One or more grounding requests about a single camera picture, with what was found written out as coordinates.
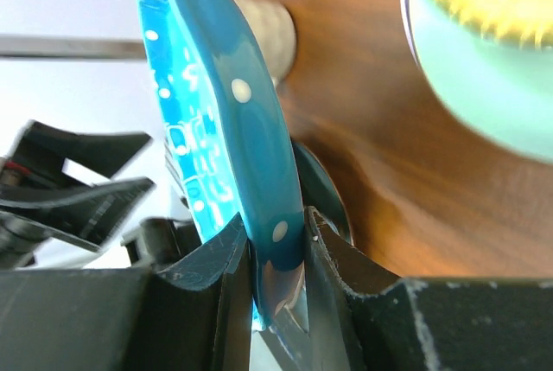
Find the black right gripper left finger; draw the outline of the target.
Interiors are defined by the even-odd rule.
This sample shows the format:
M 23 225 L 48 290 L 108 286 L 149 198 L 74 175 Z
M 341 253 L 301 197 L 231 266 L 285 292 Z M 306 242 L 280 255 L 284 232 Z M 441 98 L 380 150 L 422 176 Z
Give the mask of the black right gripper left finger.
M 253 297 L 250 246 L 235 214 L 223 229 L 160 273 L 174 290 L 163 320 L 162 361 L 174 370 L 247 370 Z

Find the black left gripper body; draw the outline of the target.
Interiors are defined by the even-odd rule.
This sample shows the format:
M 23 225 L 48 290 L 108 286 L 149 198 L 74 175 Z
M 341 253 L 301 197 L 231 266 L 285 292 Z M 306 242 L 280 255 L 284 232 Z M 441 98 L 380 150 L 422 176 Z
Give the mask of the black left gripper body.
M 11 160 L 1 162 L 1 267 L 28 267 L 35 250 L 57 239 L 99 253 L 131 210 L 153 188 L 145 177 L 42 189 L 41 177 Z M 150 217 L 124 238 L 132 263 L 162 267 L 199 246 L 192 221 Z

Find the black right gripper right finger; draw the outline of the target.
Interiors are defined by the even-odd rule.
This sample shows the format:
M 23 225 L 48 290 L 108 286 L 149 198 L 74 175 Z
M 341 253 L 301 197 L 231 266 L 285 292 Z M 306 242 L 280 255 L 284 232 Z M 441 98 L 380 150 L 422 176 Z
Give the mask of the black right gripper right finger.
M 342 239 L 313 207 L 304 210 L 308 326 L 314 370 L 367 370 L 352 302 L 379 294 L 398 275 Z

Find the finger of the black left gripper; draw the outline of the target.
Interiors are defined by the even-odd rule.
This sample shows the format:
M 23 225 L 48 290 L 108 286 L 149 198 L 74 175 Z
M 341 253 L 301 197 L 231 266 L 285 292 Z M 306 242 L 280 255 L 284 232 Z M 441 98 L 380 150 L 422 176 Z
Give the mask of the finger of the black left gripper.
M 8 166 L 35 181 L 70 181 L 66 160 L 113 177 L 151 140 L 144 132 L 82 134 L 30 122 L 8 158 Z
M 154 187 L 140 177 L 68 189 L 1 187 L 1 237 L 28 251 L 56 238 L 96 252 Z

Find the teal dotted scalloped plate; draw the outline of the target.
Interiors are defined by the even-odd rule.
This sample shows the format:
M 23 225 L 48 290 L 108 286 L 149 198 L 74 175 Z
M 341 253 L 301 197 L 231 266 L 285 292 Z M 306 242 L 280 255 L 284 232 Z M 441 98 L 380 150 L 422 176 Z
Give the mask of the teal dotted scalloped plate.
M 303 203 L 276 89 L 234 0 L 137 0 L 176 179 L 203 241 L 242 219 L 253 264 L 253 329 L 300 284 Z

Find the mint floral plate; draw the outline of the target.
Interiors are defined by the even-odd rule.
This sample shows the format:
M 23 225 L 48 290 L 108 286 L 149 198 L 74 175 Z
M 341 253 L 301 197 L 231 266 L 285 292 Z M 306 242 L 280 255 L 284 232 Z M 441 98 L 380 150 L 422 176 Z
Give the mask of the mint floral plate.
M 433 0 L 400 0 L 416 64 L 464 125 L 520 156 L 552 160 L 552 49 L 520 49 L 463 28 Z

